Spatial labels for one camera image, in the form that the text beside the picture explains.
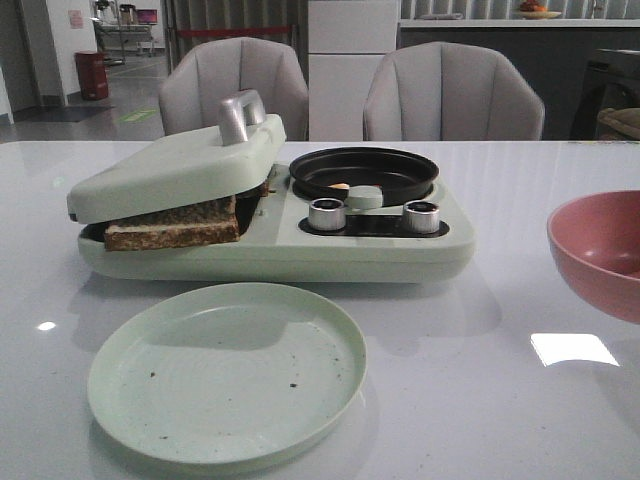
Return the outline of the mint green breakfast maker base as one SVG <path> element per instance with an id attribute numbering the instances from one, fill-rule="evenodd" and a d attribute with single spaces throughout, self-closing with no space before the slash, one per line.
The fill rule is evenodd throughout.
<path id="1" fill-rule="evenodd" d="M 308 206 L 294 194 L 288 166 L 272 168 L 269 187 L 236 242 L 108 251 L 101 227 L 90 225 L 78 236 L 80 255 L 94 271 L 123 279 L 421 283 L 456 276 L 474 254 L 472 224 L 442 181 L 427 199 L 438 205 L 445 232 L 421 238 L 310 234 L 299 226 Z"/>

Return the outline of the white refrigerator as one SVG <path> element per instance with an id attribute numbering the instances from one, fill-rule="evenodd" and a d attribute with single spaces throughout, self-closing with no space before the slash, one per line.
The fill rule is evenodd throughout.
<path id="1" fill-rule="evenodd" d="M 398 1 L 308 3 L 309 139 L 360 141 L 363 109 L 384 55 L 396 49 Z"/>

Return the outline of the black round frying pan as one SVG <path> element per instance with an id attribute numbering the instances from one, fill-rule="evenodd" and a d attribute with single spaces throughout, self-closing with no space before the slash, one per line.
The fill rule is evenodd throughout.
<path id="1" fill-rule="evenodd" d="M 411 152 L 383 147 L 338 147 L 307 153 L 289 166 L 296 195 L 345 200 L 341 183 L 376 186 L 384 207 L 425 197 L 439 175 L 430 159 Z"/>

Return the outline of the white bread slice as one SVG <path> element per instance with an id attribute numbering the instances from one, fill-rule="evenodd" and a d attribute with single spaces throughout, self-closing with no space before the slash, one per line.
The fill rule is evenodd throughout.
<path id="1" fill-rule="evenodd" d="M 271 193 L 275 192 L 275 188 L 271 185 L 272 180 L 276 176 L 277 172 L 275 169 L 272 169 L 264 182 L 258 186 L 258 193 L 261 197 L 267 197 Z"/>
<path id="2" fill-rule="evenodd" d="M 107 251 L 183 248 L 235 242 L 240 238 L 234 195 L 110 221 Z"/>

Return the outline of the left silver control knob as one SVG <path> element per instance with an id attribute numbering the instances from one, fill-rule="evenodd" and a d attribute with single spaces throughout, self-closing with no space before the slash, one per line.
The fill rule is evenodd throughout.
<path id="1" fill-rule="evenodd" d="M 335 232 L 346 226 L 345 204 L 336 198 L 317 198 L 309 203 L 307 221 L 317 231 Z"/>

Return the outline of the left grey upholstered chair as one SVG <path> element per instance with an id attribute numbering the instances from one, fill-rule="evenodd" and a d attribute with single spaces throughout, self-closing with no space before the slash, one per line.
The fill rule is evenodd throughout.
<path id="1" fill-rule="evenodd" d="M 220 102 L 246 89 L 281 117 L 288 140 L 307 139 L 309 93 L 294 49 L 251 37 L 206 42 L 186 54 L 160 87 L 164 133 L 217 125 Z"/>

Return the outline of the pink plastic bowl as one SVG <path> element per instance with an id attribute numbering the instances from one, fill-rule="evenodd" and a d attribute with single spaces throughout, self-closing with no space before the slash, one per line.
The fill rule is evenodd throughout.
<path id="1" fill-rule="evenodd" d="M 554 210 L 547 237 L 556 268 L 581 299 L 639 322 L 639 192 L 609 191 Z"/>

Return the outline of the fruit plate on counter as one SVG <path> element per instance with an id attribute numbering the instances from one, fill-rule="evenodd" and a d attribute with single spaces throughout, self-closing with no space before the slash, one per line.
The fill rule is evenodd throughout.
<path id="1" fill-rule="evenodd" d="M 538 0 L 522 1 L 515 10 L 515 13 L 526 20 L 546 20 L 558 18 L 561 11 L 550 10 Z"/>

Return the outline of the grey upholstered chair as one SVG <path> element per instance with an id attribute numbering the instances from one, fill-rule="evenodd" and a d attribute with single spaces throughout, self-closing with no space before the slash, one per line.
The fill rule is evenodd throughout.
<path id="1" fill-rule="evenodd" d="M 294 49 L 251 37 L 206 42 L 186 54 L 160 87 L 164 133 L 217 125 L 220 102 L 246 89 L 281 117 L 288 140 L 307 139 L 309 93 Z"/>
<path id="2" fill-rule="evenodd" d="M 543 101 L 503 54 L 430 42 L 383 57 L 362 124 L 368 141 L 529 141 L 544 120 Z"/>

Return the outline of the right silver control knob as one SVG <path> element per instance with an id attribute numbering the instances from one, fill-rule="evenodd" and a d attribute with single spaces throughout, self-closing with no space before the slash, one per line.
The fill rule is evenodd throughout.
<path id="1" fill-rule="evenodd" d="M 440 209 L 426 200 L 413 200 L 403 205 L 401 224 L 404 230 L 416 234 L 435 234 L 440 229 Z"/>

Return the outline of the orange shrimp piece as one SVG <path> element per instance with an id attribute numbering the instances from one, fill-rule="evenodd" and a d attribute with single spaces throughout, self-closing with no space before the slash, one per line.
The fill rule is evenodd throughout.
<path id="1" fill-rule="evenodd" d="M 337 190 L 349 190 L 350 185 L 347 183 L 335 183 L 332 185 L 328 186 L 331 189 L 337 189 Z"/>

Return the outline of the mint green sandwich maker lid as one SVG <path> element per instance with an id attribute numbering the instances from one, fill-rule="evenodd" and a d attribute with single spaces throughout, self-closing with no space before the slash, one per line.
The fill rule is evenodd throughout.
<path id="1" fill-rule="evenodd" d="M 262 184 L 286 140 L 283 121 L 257 123 L 247 102 L 217 126 L 165 136 L 76 184 L 70 218 L 101 223 L 243 193 Z"/>

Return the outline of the silver control knob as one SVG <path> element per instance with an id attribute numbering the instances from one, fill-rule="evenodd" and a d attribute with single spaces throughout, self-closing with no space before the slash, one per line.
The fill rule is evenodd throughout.
<path id="1" fill-rule="evenodd" d="M 404 230 L 416 234 L 435 234 L 440 229 L 440 209 L 426 200 L 413 200 L 403 205 L 401 224 Z"/>
<path id="2" fill-rule="evenodd" d="M 335 232 L 346 226 L 345 204 L 336 198 L 317 198 L 309 203 L 307 221 L 317 231 Z"/>

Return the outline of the red belt barrier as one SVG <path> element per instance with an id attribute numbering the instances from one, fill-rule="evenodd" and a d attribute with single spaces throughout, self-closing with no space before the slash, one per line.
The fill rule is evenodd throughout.
<path id="1" fill-rule="evenodd" d="M 181 38 L 225 38 L 225 37 L 256 37 L 265 35 L 290 34 L 294 30 L 293 25 L 225 28 L 225 29 L 180 29 L 176 34 Z"/>

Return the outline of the right grey upholstered chair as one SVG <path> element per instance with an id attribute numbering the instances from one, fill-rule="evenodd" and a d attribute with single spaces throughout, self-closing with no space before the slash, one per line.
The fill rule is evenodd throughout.
<path id="1" fill-rule="evenodd" d="M 529 141 L 544 120 L 543 101 L 503 54 L 430 42 L 383 57 L 362 124 L 368 141 Z"/>

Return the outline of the mint green round plate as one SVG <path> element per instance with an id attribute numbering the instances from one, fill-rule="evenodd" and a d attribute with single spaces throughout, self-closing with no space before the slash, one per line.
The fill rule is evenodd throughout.
<path id="1" fill-rule="evenodd" d="M 87 394 L 104 431 L 144 456 L 253 469 L 322 439 L 358 394 L 366 344 L 328 299 L 236 283 L 132 317 L 103 344 Z"/>

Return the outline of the grey kitchen counter cabinet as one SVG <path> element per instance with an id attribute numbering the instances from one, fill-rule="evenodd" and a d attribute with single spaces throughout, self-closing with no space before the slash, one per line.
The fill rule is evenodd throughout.
<path id="1" fill-rule="evenodd" d="M 611 19 L 402 20 L 398 45 L 444 41 L 508 57 L 546 108 L 543 138 L 595 135 L 602 108 L 639 105 L 639 22 Z"/>

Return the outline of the red trash bin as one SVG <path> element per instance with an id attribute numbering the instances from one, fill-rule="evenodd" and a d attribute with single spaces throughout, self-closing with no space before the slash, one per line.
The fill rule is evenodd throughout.
<path id="1" fill-rule="evenodd" d="M 109 96 L 103 52 L 81 51 L 74 54 L 83 100 L 102 100 Z"/>

